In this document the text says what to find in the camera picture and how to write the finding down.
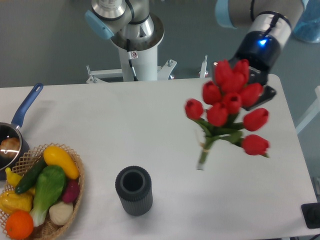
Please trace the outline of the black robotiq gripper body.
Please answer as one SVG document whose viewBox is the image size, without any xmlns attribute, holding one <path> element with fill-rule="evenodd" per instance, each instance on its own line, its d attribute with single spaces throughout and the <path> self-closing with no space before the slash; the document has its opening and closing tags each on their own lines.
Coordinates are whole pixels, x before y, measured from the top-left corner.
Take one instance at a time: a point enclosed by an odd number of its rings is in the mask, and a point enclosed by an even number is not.
<svg viewBox="0 0 320 240">
<path fill-rule="evenodd" d="M 228 61 L 232 67 L 240 60 L 249 62 L 249 84 L 265 86 L 268 74 L 280 55 L 280 43 L 262 31 L 247 33 L 234 56 Z"/>
</svg>

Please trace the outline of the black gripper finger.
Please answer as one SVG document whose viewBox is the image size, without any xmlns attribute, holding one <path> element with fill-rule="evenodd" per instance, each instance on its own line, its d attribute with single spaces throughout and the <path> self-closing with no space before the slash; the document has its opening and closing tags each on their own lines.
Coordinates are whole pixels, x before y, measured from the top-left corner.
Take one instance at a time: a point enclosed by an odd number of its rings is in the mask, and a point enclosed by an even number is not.
<svg viewBox="0 0 320 240">
<path fill-rule="evenodd" d="M 247 106 L 247 107 L 243 106 L 242 108 L 247 112 L 251 111 L 272 100 L 276 96 L 276 94 L 277 94 L 277 91 L 273 87 L 269 85 L 265 85 L 263 87 L 263 92 L 261 96 L 258 98 L 258 100 L 256 101 L 256 103 L 254 103 L 252 106 Z"/>
</svg>

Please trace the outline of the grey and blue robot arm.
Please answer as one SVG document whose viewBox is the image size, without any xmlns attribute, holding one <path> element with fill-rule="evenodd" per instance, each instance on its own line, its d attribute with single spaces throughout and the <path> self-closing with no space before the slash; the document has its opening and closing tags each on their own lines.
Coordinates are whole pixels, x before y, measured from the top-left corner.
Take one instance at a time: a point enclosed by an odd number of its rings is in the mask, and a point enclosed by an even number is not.
<svg viewBox="0 0 320 240">
<path fill-rule="evenodd" d="M 218 24 L 225 28 L 249 26 L 234 56 L 249 62 L 249 82 L 264 90 L 256 102 L 270 101 L 276 91 L 268 75 L 297 22 L 307 7 L 305 0 L 219 0 L 215 5 Z M 93 0 L 85 13 L 89 27 L 117 47 L 121 74 L 126 82 L 168 80 L 176 66 L 168 60 L 158 66 L 158 45 L 164 37 L 162 21 L 150 12 L 147 0 Z"/>
</svg>

